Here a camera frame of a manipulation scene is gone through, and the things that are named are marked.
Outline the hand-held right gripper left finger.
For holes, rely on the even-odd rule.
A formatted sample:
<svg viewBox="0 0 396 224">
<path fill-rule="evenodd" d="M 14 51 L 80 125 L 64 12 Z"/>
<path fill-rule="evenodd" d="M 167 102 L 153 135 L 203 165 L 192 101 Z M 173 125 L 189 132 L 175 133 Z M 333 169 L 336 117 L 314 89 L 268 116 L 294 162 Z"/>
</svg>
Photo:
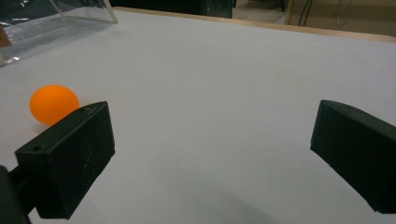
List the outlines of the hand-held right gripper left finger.
<svg viewBox="0 0 396 224">
<path fill-rule="evenodd" d="M 85 105 L 16 150 L 22 209 L 69 219 L 115 154 L 108 103 Z"/>
</svg>

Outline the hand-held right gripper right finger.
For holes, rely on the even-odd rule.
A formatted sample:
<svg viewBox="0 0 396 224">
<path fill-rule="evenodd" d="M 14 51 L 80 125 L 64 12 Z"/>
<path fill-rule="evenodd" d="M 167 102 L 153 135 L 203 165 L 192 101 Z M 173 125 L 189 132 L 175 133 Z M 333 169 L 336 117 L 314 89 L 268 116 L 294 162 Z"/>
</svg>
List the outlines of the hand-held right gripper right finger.
<svg viewBox="0 0 396 224">
<path fill-rule="evenodd" d="M 396 214 L 396 127 L 354 106 L 322 100 L 310 149 L 382 214 Z"/>
</svg>

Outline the clear plastic box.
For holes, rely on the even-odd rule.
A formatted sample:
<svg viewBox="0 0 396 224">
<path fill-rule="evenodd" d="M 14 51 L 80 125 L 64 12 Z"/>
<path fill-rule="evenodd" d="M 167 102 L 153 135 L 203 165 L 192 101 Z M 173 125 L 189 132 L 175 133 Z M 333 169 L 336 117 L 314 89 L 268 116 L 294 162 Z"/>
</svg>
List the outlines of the clear plastic box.
<svg viewBox="0 0 396 224">
<path fill-rule="evenodd" d="M 109 0 L 0 0 L 0 67 L 101 22 L 118 22 Z"/>
</svg>

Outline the dark cabinet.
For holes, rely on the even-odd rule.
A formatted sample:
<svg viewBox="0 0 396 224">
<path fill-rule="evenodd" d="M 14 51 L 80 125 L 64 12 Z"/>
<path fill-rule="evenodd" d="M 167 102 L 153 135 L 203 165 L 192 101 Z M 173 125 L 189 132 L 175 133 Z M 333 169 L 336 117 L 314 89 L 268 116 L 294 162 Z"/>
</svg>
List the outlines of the dark cabinet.
<svg viewBox="0 0 396 224">
<path fill-rule="evenodd" d="M 230 19 L 233 0 L 109 0 L 113 7 L 185 13 Z"/>
</svg>

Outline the orange table tennis ball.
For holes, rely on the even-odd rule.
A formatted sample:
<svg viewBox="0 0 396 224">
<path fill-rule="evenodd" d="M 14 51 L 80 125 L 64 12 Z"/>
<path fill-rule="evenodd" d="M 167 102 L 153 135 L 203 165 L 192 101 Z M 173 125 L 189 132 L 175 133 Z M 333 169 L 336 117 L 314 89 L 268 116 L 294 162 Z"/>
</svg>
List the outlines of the orange table tennis ball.
<svg viewBox="0 0 396 224">
<path fill-rule="evenodd" d="M 29 102 L 32 116 L 51 126 L 79 108 L 77 95 L 62 85 L 47 85 L 36 90 Z"/>
</svg>

